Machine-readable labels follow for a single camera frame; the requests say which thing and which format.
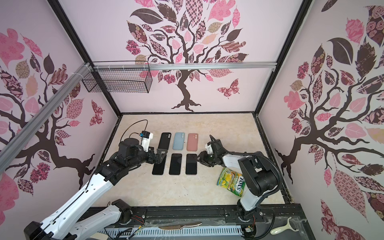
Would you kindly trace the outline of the black phone case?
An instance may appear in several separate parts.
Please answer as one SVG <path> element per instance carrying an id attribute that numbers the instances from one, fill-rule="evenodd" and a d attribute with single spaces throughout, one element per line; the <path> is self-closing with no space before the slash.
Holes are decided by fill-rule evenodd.
<path id="1" fill-rule="evenodd" d="M 171 136 L 172 136 L 171 133 L 162 133 L 160 142 L 158 145 L 158 149 L 168 150 L 170 146 Z"/>

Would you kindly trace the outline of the black smartphone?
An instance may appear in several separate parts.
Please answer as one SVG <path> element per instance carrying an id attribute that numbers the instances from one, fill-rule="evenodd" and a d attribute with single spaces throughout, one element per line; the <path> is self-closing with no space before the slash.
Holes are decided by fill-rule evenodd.
<path id="1" fill-rule="evenodd" d="M 166 165 L 166 159 L 164 159 L 160 164 L 154 164 L 152 175 L 162 176 L 164 174 L 165 165 Z"/>

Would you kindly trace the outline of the black phone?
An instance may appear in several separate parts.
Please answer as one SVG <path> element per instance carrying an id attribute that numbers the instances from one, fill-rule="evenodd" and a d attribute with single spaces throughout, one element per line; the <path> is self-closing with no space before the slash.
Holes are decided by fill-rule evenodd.
<path id="1" fill-rule="evenodd" d="M 182 165 L 182 154 L 172 154 L 169 175 L 180 175 Z"/>
<path id="2" fill-rule="evenodd" d="M 187 154 L 186 158 L 186 175 L 196 175 L 197 174 L 197 155 L 196 154 Z"/>

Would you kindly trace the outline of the light blue phone case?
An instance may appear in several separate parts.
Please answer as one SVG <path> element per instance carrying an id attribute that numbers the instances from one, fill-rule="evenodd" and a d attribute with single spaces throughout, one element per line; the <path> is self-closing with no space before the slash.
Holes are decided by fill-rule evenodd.
<path id="1" fill-rule="evenodd" d="M 184 149 L 184 143 L 185 143 L 185 133 L 176 132 L 174 136 L 173 150 L 182 151 Z"/>

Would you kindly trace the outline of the pink phone case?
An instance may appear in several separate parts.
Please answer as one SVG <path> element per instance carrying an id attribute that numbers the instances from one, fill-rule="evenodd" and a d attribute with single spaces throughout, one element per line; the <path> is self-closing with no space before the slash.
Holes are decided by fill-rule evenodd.
<path id="1" fill-rule="evenodd" d="M 196 152 L 198 150 L 199 135 L 196 133 L 188 134 L 187 151 Z"/>

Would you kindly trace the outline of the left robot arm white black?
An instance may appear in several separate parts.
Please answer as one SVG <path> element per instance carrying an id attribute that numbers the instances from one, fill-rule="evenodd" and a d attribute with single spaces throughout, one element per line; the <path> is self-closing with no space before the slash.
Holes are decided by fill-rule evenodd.
<path id="1" fill-rule="evenodd" d="M 80 217 L 104 193 L 114 187 L 129 172 L 142 164 L 160 164 L 166 157 L 166 149 L 149 146 L 127 138 L 119 143 L 119 150 L 103 162 L 90 180 L 72 198 L 42 222 L 31 222 L 24 229 L 27 240 L 85 240 L 111 224 L 130 221 L 131 207 L 122 200 L 113 202 L 104 211 L 83 221 Z"/>

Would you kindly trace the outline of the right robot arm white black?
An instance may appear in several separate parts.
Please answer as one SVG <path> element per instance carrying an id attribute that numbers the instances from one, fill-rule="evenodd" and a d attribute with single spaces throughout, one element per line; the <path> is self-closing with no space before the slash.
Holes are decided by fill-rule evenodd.
<path id="1" fill-rule="evenodd" d="M 237 213 L 242 221 L 249 220 L 266 198 L 280 190 L 282 174 L 262 152 L 230 152 L 213 137 L 205 147 L 197 161 L 210 168 L 223 167 L 217 186 L 240 197 Z"/>

